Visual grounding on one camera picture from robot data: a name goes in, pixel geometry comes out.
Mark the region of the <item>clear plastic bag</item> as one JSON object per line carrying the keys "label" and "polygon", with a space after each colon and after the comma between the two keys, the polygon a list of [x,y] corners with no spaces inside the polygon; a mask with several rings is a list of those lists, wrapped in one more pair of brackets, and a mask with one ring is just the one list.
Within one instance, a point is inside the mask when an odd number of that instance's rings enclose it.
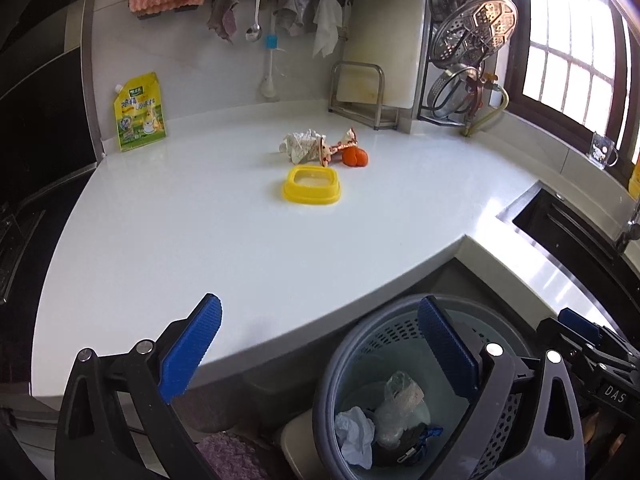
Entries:
{"label": "clear plastic bag", "polygon": [[374,411],[376,440],[383,448],[396,448],[407,428],[409,415],[419,410],[431,416],[424,391],[405,372],[398,370],[384,386],[384,400]]}

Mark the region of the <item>black cloth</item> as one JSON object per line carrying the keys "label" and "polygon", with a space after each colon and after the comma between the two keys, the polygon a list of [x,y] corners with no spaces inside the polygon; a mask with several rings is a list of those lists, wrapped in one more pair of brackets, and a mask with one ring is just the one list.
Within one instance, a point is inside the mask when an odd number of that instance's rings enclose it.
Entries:
{"label": "black cloth", "polygon": [[429,414],[419,410],[408,416],[406,425],[396,448],[383,448],[378,441],[373,442],[373,466],[388,468],[420,464],[426,459],[431,440],[444,432],[442,426],[431,423]]}

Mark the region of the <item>white tissue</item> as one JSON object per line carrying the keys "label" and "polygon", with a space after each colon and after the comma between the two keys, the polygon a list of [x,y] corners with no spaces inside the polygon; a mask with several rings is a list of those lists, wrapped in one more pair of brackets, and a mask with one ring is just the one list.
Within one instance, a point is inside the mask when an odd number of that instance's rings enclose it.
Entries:
{"label": "white tissue", "polygon": [[367,413],[359,406],[338,413],[334,419],[334,432],[344,461],[350,466],[369,470],[373,463],[375,424]]}

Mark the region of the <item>yellow plastic lid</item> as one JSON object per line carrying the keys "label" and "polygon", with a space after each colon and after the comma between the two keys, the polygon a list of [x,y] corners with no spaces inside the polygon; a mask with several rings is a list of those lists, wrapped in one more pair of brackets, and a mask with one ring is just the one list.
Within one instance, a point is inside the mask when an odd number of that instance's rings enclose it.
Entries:
{"label": "yellow plastic lid", "polygon": [[331,205],[342,195],[336,170],[322,166],[294,166],[282,184],[282,196],[291,203]]}

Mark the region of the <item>grey perforated trash basket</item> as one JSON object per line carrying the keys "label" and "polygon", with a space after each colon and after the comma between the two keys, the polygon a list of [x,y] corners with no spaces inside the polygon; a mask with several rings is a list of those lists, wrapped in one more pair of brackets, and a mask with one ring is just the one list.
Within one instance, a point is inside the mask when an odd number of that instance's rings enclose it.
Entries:
{"label": "grey perforated trash basket", "polygon": [[531,479],[549,390],[544,362],[498,314],[401,298],[335,350],[314,408],[333,479]]}

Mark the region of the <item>purple floor mat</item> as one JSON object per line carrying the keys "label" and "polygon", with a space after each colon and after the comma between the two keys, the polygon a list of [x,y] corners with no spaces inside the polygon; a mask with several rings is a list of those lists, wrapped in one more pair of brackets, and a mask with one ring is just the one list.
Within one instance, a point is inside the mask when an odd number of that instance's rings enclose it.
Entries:
{"label": "purple floor mat", "polygon": [[225,432],[211,434],[196,445],[219,479],[269,479],[254,445]]}

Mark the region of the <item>yellow oil bottle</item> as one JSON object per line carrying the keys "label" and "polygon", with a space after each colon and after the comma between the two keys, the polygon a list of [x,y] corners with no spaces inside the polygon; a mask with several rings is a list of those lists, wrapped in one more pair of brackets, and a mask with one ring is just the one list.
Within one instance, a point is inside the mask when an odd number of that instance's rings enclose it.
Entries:
{"label": "yellow oil bottle", "polygon": [[633,200],[640,198],[640,155],[634,165],[634,171],[628,182],[628,193]]}

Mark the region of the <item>clear glass mug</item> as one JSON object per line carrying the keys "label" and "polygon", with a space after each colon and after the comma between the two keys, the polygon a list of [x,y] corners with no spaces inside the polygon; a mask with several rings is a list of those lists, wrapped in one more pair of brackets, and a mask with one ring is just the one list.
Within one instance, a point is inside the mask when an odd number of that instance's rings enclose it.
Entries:
{"label": "clear glass mug", "polygon": [[615,142],[600,133],[593,133],[588,152],[590,162],[600,169],[611,168],[617,164],[618,151]]}

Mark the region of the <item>crumpled grid paper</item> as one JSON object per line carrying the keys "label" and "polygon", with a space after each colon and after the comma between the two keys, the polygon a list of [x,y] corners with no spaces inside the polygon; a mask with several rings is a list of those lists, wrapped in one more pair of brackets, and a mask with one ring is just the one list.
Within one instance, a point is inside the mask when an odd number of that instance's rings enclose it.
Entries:
{"label": "crumpled grid paper", "polygon": [[325,151],[326,137],[312,129],[288,133],[279,145],[279,152],[294,165],[322,162]]}

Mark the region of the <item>glass pot lid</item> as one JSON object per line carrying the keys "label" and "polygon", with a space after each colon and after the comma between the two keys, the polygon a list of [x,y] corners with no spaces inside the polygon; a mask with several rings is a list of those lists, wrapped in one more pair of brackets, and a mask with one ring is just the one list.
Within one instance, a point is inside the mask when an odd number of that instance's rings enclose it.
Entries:
{"label": "glass pot lid", "polygon": [[448,119],[463,115],[468,101],[465,89],[466,72],[473,66],[454,63],[445,68],[427,92],[426,108],[436,118]]}

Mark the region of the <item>yellow green refill pouch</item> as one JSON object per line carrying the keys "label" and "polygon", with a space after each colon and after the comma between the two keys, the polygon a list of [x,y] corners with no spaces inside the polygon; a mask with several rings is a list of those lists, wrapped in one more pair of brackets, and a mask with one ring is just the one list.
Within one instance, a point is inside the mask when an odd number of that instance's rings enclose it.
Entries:
{"label": "yellow green refill pouch", "polygon": [[155,72],[129,79],[115,87],[113,108],[119,151],[166,138],[160,80]]}

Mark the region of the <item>steel steamer basket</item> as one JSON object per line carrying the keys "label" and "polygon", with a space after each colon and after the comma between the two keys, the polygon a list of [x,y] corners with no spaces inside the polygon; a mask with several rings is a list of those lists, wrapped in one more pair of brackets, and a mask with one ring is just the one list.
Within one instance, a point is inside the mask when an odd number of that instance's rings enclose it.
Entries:
{"label": "steel steamer basket", "polygon": [[440,68],[477,67],[509,42],[517,24],[511,0],[470,0],[436,26],[430,61]]}

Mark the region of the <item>white cutting board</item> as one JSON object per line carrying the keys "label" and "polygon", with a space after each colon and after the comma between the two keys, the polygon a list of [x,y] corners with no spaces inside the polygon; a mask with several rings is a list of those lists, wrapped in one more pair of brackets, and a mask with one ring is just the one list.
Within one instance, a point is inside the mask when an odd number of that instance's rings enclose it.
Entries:
{"label": "white cutting board", "polygon": [[337,99],[374,104],[378,71],[385,77],[382,104],[413,106],[420,67],[425,0],[356,0],[344,47],[346,62],[337,84]]}

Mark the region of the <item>grey purple hanging rag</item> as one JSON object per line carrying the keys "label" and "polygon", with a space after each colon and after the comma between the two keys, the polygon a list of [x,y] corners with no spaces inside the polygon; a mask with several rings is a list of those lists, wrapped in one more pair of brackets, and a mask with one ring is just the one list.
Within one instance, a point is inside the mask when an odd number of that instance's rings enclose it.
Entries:
{"label": "grey purple hanging rag", "polygon": [[207,28],[224,41],[232,42],[236,27],[235,8],[240,0],[213,0]]}

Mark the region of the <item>white handled steel ladle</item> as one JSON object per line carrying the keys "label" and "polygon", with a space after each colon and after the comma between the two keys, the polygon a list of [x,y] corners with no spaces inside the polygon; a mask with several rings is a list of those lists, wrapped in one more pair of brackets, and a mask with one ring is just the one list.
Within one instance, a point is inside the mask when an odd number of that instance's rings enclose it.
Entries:
{"label": "white handled steel ladle", "polygon": [[253,23],[245,32],[245,39],[248,42],[256,42],[262,36],[262,26],[259,23],[259,10],[262,0],[254,0]]}

